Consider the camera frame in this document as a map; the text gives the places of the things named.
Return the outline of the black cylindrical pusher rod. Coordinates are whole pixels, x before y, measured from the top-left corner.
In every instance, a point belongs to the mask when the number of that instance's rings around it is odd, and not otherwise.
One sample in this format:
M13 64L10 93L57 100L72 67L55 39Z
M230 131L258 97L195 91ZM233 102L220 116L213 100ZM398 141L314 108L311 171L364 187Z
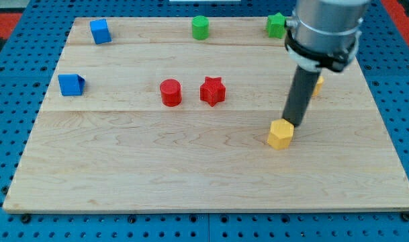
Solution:
M307 71L301 66L296 67L282 113L282 118L293 124L294 127L298 127L304 119L320 74L320 71Z

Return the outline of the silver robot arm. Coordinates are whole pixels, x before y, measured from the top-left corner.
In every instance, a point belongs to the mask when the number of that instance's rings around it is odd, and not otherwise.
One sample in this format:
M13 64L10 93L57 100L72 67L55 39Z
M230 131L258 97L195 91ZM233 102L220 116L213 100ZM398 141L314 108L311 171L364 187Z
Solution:
M370 0L298 0L285 22L285 49L297 64L282 118L298 127L322 69L342 72L359 49Z

